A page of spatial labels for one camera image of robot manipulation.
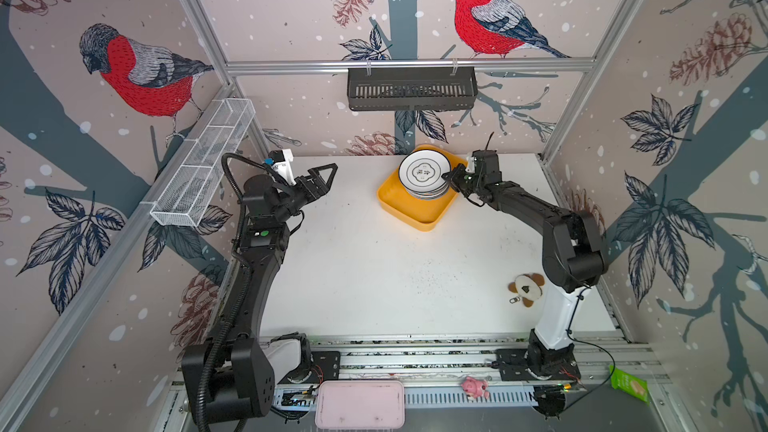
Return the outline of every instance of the yellow plastic tray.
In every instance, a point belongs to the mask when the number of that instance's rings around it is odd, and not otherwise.
[[[451,162],[451,168],[458,164],[465,166],[467,164],[466,160],[431,145],[419,145],[416,150],[440,152]],[[402,186],[397,169],[389,175],[389,178],[384,181],[376,193],[384,210],[422,232],[429,232],[435,228],[457,195],[452,189],[448,189],[444,196],[436,200],[419,200],[410,195],[408,190]]]

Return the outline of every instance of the stack of plates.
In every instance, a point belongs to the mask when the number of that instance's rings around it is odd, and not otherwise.
[[[434,150],[415,151],[400,164],[398,175],[410,195],[421,200],[435,200],[446,194],[448,183],[442,175],[451,171],[451,162]]]

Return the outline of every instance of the black hanging basket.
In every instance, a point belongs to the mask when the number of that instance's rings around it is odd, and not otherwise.
[[[475,106],[473,67],[351,68],[346,96],[350,110],[467,110]]]

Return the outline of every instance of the gray floor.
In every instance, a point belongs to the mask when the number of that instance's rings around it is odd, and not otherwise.
[[[244,432],[317,432],[315,415],[300,424],[284,421],[274,414],[248,420]],[[236,423],[217,424],[213,432],[232,432]],[[561,420],[545,420],[532,408],[406,410],[406,425],[400,432],[663,432],[651,404],[646,404],[609,385],[595,390]],[[185,432],[197,432],[187,427]]]

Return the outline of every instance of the pink pig figurine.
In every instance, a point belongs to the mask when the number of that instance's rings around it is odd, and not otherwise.
[[[491,393],[488,392],[488,382],[486,380],[477,380],[467,377],[462,384],[462,389],[464,389],[467,395],[473,399],[478,399],[480,397],[488,399],[491,397]]]

